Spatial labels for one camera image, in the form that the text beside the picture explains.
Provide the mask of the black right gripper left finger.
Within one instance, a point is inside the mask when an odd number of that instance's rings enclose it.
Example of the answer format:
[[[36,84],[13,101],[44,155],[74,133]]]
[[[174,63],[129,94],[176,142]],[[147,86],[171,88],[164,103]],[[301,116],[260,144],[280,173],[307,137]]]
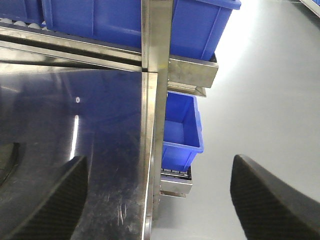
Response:
[[[88,164],[76,156],[57,171],[46,191],[23,191],[0,201],[2,240],[69,240],[88,195]]]

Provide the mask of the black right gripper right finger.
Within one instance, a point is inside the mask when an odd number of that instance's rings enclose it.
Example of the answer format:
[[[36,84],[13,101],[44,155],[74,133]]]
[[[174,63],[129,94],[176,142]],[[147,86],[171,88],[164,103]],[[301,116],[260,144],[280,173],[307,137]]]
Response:
[[[318,240],[320,204],[250,157],[234,156],[230,195],[248,240]]]

